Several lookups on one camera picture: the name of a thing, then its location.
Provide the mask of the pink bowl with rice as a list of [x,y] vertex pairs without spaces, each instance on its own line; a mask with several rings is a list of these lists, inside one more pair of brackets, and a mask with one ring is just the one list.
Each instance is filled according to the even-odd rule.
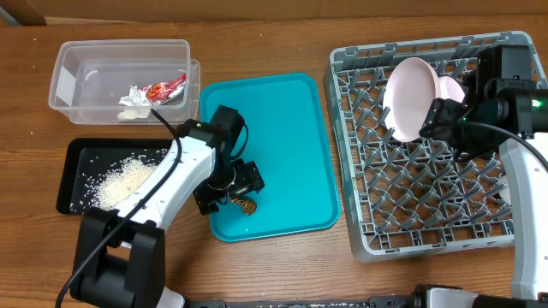
[[440,86],[440,98],[451,99],[461,103],[465,98],[465,92],[462,90],[459,82],[450,76],[440,76],[438,78]]

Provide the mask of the brown food scrap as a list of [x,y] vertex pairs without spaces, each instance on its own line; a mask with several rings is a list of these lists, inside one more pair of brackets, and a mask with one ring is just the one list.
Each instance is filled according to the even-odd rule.
[[248,198],[232,198],[230,203],[238,205],[246,216],[251,216],[257,210],[257,205]]

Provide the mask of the pink round plate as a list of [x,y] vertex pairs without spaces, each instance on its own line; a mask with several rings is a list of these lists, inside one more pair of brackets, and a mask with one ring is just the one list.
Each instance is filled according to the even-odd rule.
[[439,96],[438,76],[429,63],[418,57],[400,62],[387,81],[383,97],[383,107],[389,110],[384,123],[394,129],[392,137],[400,142],[418,139],[431,103]]

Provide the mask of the red snack wrapper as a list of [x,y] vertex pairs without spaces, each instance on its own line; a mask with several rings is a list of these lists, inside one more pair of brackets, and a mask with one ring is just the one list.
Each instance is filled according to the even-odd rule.
[[158,82],[142,89],[151,104],[165,104],[183,93],[187,74],[183,73],[172,81]]

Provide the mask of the white tissue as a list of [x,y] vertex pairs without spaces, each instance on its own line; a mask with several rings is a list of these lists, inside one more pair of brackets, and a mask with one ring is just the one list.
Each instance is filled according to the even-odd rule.
[[152,103],[137,86],[130,86],[128,95],[121,97],[118,103],[124,106],[117,115],[120,121],[146,119],[151,114]]

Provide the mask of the white cup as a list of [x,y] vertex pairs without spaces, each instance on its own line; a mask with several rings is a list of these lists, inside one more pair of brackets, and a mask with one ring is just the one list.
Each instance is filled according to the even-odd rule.
[[500,198],[507,204],[511,203],[511,197],[510,197],[510,191],[509,191],[509,183],[506,175],[502,175],[501,178],[498,180],[498,183],[500,185],[503,185],[503,189],[498,193],[500,195]]

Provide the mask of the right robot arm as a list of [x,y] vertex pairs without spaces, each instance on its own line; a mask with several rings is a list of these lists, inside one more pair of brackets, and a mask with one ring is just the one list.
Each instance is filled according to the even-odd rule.
[[436,98],[420,136],[441,139],[472,157],[498,152],[514,222],[512,294],[523,306],[547,304],[547,91],[504,88],[466,108]]

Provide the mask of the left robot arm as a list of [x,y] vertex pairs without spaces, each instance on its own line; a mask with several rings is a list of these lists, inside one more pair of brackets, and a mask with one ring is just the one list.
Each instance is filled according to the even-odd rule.
[[185,306],[185,298],[165,285],[165,233],[189,197],[204,215],[223,201],[246,215],[256,211],[247,195],[265,183],[255,163],[233,152],[246,130],[239,115],[188,120],[174,129],[164,160],[135,191],[112,210],[84,215],[73,274],[56,304],[70,294],[97,307]]

